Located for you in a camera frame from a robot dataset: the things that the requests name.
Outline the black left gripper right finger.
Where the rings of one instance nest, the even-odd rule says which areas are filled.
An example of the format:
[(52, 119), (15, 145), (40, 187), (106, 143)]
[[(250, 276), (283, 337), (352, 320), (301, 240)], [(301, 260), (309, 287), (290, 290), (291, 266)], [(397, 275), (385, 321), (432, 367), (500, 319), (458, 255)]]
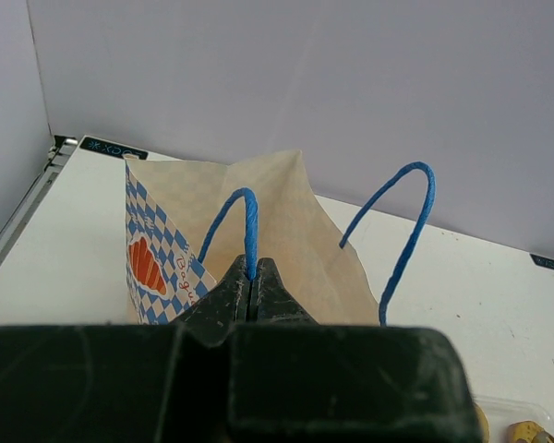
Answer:
[(479, 442), (459, 354), (428, 328), (320, 325), (259, 261), (228, 337), (225, 423), (236, 442)]

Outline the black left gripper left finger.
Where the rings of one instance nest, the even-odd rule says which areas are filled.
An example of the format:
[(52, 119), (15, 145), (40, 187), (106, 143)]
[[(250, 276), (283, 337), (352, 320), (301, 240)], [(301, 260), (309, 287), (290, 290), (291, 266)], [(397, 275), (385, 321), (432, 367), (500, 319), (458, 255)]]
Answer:
[(247, 442), (227, 366), (180, 323), (0, 326), (0, 442)]

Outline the paper bread bag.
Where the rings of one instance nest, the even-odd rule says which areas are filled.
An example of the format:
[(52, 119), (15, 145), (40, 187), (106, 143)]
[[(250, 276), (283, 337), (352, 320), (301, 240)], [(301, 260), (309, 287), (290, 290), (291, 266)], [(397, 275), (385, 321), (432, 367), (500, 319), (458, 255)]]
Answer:
[(203, 299), (238, 256), (259, 276), (269, 257), (285, 288), (317, 321), (383, 326), (436, 196), (423, 162), (400, 173), (424, 173), (427, 191), (415, 227), (380, 297), (349, 243), (359, 224), (339, 229), (319, 204), (298, 150), (230, 165), (126, 159), (128, 318), (167, 324)]

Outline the heart toast slice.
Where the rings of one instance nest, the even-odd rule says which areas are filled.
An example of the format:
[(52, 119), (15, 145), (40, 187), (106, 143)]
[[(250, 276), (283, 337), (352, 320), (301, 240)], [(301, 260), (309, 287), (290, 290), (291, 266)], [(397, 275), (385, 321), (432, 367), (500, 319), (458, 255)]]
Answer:
[(554, 436), (534, 421), (522, 421), (508, 427), (507, 441), (509, 443), (554, 443)]

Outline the round tan bun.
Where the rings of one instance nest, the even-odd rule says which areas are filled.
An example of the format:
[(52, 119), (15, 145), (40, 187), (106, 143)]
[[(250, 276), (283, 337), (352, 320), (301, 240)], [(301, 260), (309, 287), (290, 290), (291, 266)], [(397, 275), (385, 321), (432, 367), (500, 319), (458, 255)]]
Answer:
[(482, 408), (477, 403), (475, 403), (474, 406), (475, 406), (477, 421), (482, 435), (482, 442), (488, 443), (490, 432), (489, 432), (489, 424), (488, 424), (487, 416), (485, 415)]

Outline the clear plastic tray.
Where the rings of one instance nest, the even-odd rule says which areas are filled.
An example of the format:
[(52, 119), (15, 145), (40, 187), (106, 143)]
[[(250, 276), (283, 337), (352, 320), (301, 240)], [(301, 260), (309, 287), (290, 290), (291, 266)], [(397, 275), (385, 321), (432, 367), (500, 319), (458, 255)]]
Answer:
[(475, 396), (489, 424), (489, 442), (508, 442), (507, 429), (522, 421), (534, 421), (554, 436), (554, 419), (543, 407), (528, 401), (514, 401), (489, 396)]

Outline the left black label sticker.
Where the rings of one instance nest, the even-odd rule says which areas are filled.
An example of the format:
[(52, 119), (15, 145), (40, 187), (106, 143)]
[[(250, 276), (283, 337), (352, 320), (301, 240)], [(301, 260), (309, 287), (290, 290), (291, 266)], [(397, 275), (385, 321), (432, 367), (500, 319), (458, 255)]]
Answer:
[(118, 144), (109, 140), (85, 136), (78, 144), (83, 150), (88, 150), (101, 155), (124, 159), (147, 160), (149, 153), (145, 150)]

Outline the black label sticker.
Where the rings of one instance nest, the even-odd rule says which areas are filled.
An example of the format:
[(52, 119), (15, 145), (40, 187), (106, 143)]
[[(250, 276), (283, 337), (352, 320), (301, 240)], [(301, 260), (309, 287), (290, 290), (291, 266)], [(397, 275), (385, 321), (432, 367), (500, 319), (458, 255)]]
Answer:
[(78, 144), (83, 150), (88, 150), (101, 155), (124, 159), (147, 160), (149, 153), (145, 150), (118, 144), (109, 140), (85, 136)]
[(538, 267), (554, 270), (553, 258), (543, 257), (536, 254), (531, 254), (530, 257)]

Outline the right black label sticker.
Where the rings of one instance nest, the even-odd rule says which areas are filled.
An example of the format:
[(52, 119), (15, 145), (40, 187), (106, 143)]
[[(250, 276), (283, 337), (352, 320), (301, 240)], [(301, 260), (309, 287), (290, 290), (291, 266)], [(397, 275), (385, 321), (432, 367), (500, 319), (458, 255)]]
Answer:
[(530, 257), (538, 267), (554, 270), (553, 258), (543, 257), (536, 254), (531, 254)]

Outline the aluminium frame rail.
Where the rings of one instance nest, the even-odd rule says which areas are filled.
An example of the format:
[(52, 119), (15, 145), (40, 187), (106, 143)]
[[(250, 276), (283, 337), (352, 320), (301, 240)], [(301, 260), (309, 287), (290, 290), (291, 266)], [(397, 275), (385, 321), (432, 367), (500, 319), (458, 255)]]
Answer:
[(0, 267), (77, 146), (77, 138), (54, 136), (54, 144), (48, 151), (47, 163), (0, 231)]

